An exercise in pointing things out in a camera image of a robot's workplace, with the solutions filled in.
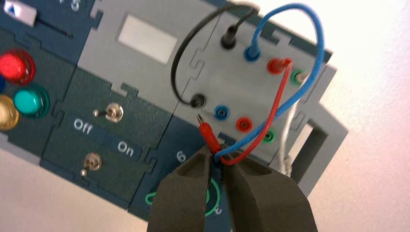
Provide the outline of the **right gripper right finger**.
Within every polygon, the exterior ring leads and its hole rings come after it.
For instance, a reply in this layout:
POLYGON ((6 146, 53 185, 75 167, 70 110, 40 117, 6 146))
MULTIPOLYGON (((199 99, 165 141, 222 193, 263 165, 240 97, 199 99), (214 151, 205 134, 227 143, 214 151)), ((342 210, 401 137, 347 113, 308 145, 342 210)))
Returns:
POLYGON ((234 232, 316 232, 310 203, 290 177, 252 158, 223 166, 234 232))

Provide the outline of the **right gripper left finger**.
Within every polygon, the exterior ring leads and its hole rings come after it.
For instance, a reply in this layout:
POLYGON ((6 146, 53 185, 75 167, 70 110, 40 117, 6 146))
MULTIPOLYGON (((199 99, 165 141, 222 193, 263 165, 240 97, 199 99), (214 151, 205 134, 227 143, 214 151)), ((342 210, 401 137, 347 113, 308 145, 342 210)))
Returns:
POLYGON ((161 180, 151 206, 147 231, 202 232, 212 154, 207 146, 161 180))

